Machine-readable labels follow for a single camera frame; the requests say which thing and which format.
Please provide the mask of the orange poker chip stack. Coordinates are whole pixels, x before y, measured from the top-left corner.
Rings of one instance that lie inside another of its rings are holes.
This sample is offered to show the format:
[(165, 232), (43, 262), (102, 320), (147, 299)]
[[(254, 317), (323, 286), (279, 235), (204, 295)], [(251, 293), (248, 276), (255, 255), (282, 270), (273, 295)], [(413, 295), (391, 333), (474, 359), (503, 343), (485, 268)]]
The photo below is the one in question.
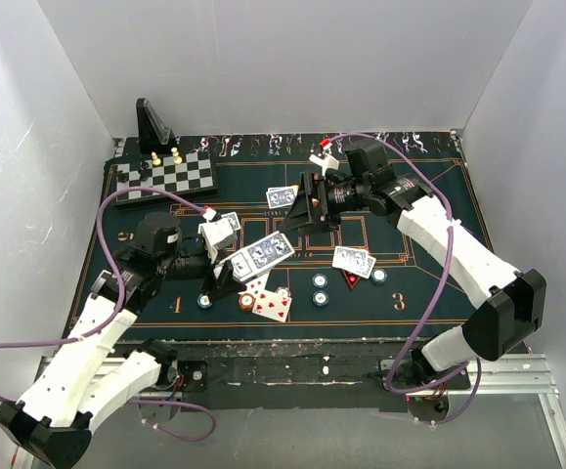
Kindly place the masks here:
[(251, 312), (254, 308), (255, 297), (250, 293), (243, 293), (238, 300), (239, 308)]

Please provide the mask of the green chips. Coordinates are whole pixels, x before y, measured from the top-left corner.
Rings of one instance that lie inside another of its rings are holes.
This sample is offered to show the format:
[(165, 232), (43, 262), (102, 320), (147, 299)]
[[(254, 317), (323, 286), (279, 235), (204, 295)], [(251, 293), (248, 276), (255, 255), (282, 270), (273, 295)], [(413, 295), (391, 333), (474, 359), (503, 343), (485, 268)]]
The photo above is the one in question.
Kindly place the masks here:
[(205, 294), (200, 294), (197, 297), (197, 305), (201, 308), (201, 309), (208, 309), (213, 305), (212, 300), (209, 298), (208, 295)]
[(374, 269), (370, 273), (370, 280), (376, 285), (382, 285), (387, 280), (387, 274), (383, 269)]

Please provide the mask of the eight of diamonds card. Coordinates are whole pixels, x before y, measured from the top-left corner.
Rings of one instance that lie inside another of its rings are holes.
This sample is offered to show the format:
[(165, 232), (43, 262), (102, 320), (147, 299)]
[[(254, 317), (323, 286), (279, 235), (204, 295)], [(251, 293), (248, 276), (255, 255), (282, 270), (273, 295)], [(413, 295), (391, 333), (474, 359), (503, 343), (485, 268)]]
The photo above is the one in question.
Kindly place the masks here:
[(249, 293), (253, 296), (258, 295), (261, 291), (266, 288), (267, 280), (269, 277), (270, 272), (266, 271), (259, 276), (252, 278), (245, 284), (245, 291), (244, 293)]

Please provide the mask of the card dealt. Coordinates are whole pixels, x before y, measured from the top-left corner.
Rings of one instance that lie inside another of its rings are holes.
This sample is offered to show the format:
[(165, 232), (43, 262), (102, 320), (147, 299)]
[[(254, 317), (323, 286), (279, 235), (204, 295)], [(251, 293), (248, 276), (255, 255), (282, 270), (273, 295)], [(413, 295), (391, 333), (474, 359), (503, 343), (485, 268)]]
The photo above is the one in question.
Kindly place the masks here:
[(376, 259), (369, 254), (357, 253), (350, 258), (346, 271), (352, 275), (369, 278)]
[(266, 201), (270, 209), (287, 207), (293, 204), (299, 187), (297, 185), (268, 188)]

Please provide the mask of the blue backed card deck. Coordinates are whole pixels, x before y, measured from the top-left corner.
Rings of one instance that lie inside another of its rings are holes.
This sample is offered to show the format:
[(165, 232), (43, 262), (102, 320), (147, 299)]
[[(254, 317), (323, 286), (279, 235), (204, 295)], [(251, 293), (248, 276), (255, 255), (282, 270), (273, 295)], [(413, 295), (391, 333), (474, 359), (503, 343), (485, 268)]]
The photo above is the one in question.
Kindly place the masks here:
[(238, 252), (248, 254), (256, 266), (262, 269), (262, 273), (264, 273), (291, 257), (295, 250), (285, 234), (274, 232), (240, 249)]

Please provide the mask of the five of hearts card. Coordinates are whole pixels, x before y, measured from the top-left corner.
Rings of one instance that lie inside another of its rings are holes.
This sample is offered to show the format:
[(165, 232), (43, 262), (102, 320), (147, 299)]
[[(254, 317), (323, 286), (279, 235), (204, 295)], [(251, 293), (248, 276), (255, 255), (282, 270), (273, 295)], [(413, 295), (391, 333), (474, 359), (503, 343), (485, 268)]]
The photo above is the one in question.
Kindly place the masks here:
[(264, 290), (254, 296), (256, 301), (252, 313), (277, 322), (286, 322), (292, 298), (282, 297), (276, 291)]

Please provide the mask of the red triangular dealer button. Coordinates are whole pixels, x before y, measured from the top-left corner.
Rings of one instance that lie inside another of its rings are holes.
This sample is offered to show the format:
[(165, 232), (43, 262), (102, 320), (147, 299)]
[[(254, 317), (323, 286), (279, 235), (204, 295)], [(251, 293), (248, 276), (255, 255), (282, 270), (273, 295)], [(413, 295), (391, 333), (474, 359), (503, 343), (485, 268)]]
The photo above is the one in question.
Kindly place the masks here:
[(345, 280), (350, 289), (354, 289), (357, 283), (359, 282), (360, 278), (355, 275), (346, 275)]

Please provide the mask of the green poker chip stack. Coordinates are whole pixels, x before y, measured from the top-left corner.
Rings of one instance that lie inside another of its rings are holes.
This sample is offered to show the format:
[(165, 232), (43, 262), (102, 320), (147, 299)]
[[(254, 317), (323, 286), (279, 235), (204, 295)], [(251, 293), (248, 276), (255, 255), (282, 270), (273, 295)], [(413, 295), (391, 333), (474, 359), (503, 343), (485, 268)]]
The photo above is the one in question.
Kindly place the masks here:
[(328, 303), (329, 297), (324, 291), (319, 290), (313, 294), (312, 301), (315, 306), (324, 307)]

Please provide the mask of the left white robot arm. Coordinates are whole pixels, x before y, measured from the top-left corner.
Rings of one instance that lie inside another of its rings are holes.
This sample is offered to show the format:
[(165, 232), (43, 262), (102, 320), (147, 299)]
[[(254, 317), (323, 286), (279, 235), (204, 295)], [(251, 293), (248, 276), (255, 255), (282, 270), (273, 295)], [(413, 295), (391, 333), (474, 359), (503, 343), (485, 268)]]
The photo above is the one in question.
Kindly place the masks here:
[(174, 387), (176, 353), (153, 339), (100, 380), (94, 377), (164, 281), (205, 279), (213, 292), (227, 270), (219, 252), (237, 236), (230, 218), (206, 213), (193, 251), (183, 246), (179, 219), (156, 212), (139, 223), (131, 243), (110, 254), (64, 344), (27, 391), (0, 405), (0, 427), (14, 443), (52, 468), (71, 468), (98, 427), (131, 398)]

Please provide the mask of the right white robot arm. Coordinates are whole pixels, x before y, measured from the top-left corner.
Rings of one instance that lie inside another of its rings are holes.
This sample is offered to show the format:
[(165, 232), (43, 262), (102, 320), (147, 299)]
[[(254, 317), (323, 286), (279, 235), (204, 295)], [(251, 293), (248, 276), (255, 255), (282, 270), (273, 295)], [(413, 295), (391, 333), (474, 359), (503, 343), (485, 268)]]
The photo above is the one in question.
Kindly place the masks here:
[(437, 289), (423, 314), (433, 312), (448, 278), (453, 278), (474, 307), (462, 325), (422, 346), (406, 345), (391, 377), (418, 389), (446, 381), (470, 361), (495, 362), (543, 324), (546, 281), (536, 270), (521, 272), (479, 242), (453, 215), (447, 197), (417, 168), (395, 173), (387, 155), (392, 146), (353, 133), (345, 148), (350, 171), (339, 169), (332, 141), (325, 139), (309, 159), (317, 173), (303, 172), (297, 196), (283, 219), (285, 232), (302, 235), (335, 230), (344, 212), (368, 210), (422, 247), (443, 268)]

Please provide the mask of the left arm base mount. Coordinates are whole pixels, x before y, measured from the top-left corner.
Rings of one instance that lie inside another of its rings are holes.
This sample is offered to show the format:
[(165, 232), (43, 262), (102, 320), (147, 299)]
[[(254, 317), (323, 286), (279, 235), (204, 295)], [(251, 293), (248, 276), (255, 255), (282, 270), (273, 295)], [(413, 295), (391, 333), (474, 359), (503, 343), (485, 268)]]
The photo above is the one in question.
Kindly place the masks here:
[(183, 409), (169, 402), (181, 402), (188, 394), (206, 391), (208, 372), (206, 361), (174, 360), (164, 365), (159, 380), (134, 397), (148, 402), (136, 405), (141, 418), (158, 424), (171, 421)]

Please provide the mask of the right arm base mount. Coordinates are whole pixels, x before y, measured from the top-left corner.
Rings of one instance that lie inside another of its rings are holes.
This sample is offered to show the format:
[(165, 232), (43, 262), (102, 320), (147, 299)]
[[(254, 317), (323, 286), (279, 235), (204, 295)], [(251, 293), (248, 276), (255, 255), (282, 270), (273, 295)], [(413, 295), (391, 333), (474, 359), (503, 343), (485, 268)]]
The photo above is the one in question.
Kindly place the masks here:
[[(482, 364), (476, 360), (475, 379), (469, 379), (465, 364), (435, 372), (422, 355), (413, 356), (395, 366), (394, 361), (383, 361), (386, 366), (367, 373), (364, 378), (381, 389), (403, 396), (415, 422), (431, 427), (446, 424), (461, 416), (471, 405), (482, 381)], [(449, 391), (470, 390), (470, 395), (458, 410), (451, 410)]]

